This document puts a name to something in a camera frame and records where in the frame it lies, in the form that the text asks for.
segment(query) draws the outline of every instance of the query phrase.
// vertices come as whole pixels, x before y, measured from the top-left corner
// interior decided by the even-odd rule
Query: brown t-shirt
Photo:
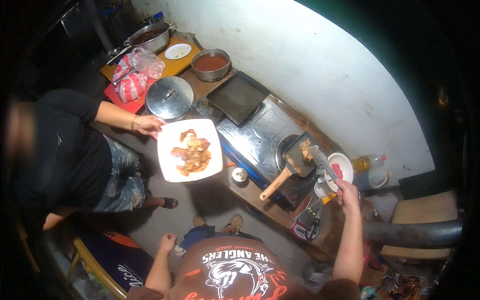
[[[289,300],[359,299],[358,285],[347,279],[325,284],[318,295],[289,278],[275,255],[251,239],[221,237],[191,246],[166,294],[131,288],[127,300]]]

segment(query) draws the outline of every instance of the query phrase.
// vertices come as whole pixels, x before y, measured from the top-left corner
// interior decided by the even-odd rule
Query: bracelet
[[[132,119],[132,124],[131,124],[131,128],[132,128],[132,131],[133,131],[133,122],[135,122],[135,119],[138,117],[138,115],[135,115],[135,117],[133,117]]]

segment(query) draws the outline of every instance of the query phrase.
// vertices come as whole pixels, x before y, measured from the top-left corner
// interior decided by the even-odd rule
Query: portable gas stove
[[[250,178],[265,189],[285,166],[284,150],[303,131],[267,96],[257,110],[242,124],[236,125],[223,118],[215,108],[205,105],[208,99],[199,99],[198,113],[212,119],[220,133],[222,147],[232,160],[247,170]],[[295,210],[316,181],[315,170],[307,177],[295,174],[287,179],[271,196],[284,210]]]

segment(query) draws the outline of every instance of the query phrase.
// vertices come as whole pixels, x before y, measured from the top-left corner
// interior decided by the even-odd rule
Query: pan wooden handle
[[[290,172],[290,170],[287,167],[283,168],[280,175],[260,194],[260,199],[262,201],[265,201],[290,176],[292,176],[292,172]]]

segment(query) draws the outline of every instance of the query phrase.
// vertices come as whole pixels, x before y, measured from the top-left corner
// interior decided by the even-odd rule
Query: white wall
[[[435,169],[405,95],[359,41],[293,0],[132,0],[163,11],[204,48],[244,71],[312,120],[350,158],[386,154],[390,185]]]

